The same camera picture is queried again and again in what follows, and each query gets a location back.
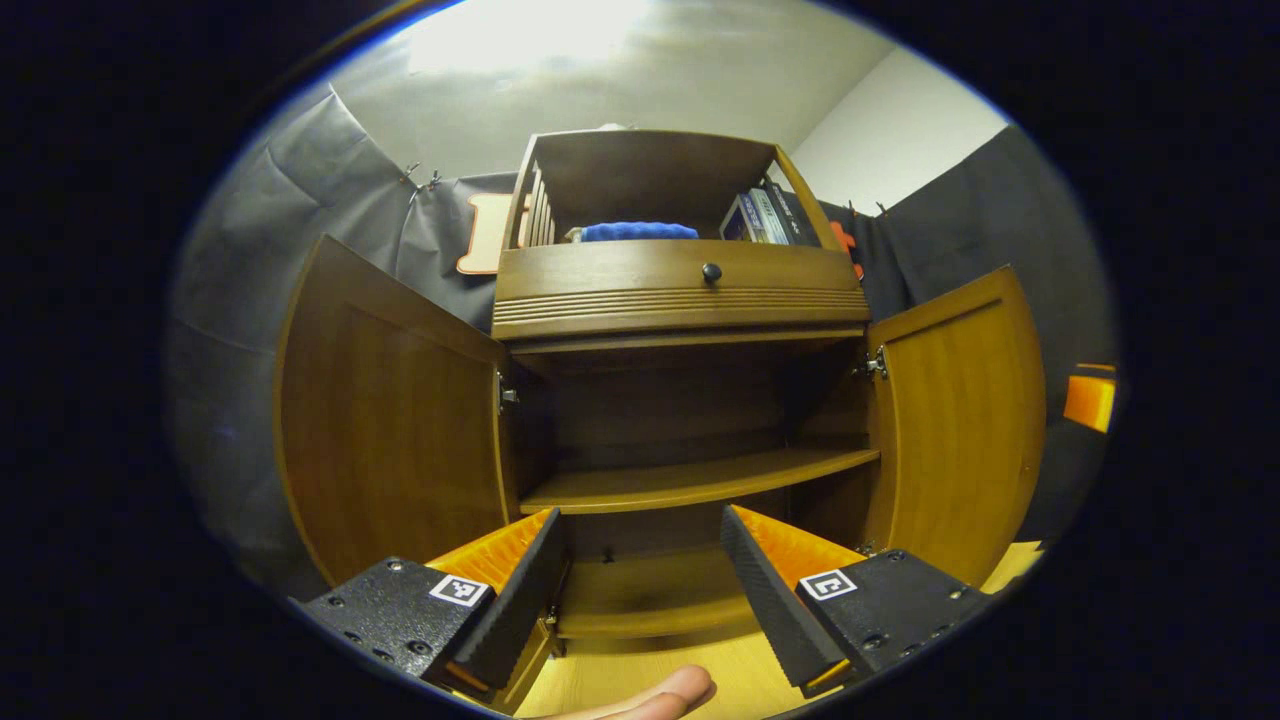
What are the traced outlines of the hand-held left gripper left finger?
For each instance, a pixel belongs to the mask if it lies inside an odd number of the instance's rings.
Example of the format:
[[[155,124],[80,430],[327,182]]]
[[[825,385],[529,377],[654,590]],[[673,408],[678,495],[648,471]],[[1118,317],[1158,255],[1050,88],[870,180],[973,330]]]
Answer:
[[[561,584],[566,530],[544,509],[429,562],[385,557],[300,612],[380,671],[490,701]]]

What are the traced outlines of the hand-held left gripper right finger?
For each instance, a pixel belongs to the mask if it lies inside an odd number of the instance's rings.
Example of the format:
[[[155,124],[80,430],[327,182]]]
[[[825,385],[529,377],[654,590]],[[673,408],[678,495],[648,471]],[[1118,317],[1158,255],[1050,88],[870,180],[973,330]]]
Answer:
[[[991,596],[905,550],[865,556],[736,503],[719,542],[790,685],[813,698],[890,671]]]

